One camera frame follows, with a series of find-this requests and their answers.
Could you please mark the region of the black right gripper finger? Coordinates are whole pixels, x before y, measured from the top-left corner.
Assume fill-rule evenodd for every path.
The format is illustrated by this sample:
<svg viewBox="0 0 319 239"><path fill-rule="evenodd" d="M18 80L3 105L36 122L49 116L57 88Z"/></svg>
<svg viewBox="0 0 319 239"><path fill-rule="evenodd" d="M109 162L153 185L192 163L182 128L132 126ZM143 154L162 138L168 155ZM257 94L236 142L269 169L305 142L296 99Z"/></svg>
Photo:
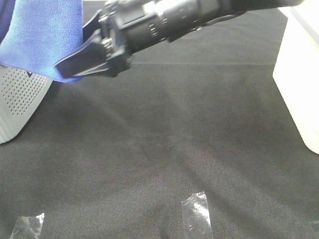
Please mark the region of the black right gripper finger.
<svg viewBox="0 0 319 239"><path fill-rule="evenodd" d="M93 74L111 56L102 41L102 31L95 30L79 48L56 62L54 67L64 78Z"/></svg>
<svg viewBox="0 0 319 239"><path fill-rule="evenodd" d="M96 11L96 13L89 19L89 21L84 24L84 26L82 27L83 33L93 33L95 30L100 29L100 12L100 9Z"/></svg>

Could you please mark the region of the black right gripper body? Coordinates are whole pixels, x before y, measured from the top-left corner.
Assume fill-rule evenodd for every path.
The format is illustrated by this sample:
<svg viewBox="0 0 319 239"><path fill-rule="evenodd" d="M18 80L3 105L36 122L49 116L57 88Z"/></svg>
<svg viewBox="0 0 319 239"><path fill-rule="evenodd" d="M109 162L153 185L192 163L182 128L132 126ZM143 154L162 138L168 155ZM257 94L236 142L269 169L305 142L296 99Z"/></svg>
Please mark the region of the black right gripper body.
<svg viewBox="0 0 319 239"><path fill-rule="evenodd" d="M116 77L130 69L132 55L127 49L124 34L116 23L118 0L107 0L101 9L98 22L101 27L102 45L106 51L106 63L103 73L108 77Z"/></svg>

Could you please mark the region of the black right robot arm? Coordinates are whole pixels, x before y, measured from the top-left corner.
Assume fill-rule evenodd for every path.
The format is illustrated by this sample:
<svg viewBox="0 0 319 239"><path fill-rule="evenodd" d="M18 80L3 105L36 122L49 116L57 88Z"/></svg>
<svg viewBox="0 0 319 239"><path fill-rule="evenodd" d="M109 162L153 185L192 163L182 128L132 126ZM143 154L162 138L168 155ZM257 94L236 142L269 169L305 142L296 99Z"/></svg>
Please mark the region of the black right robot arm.
<svg viewBox="0 0 319 239"><path fill-rule="evenodd" d="M297 6L298 0L108 0L83 26L83 44L55 67L64 78L115 77L133 54L173 42L248 11Z"/></svg>

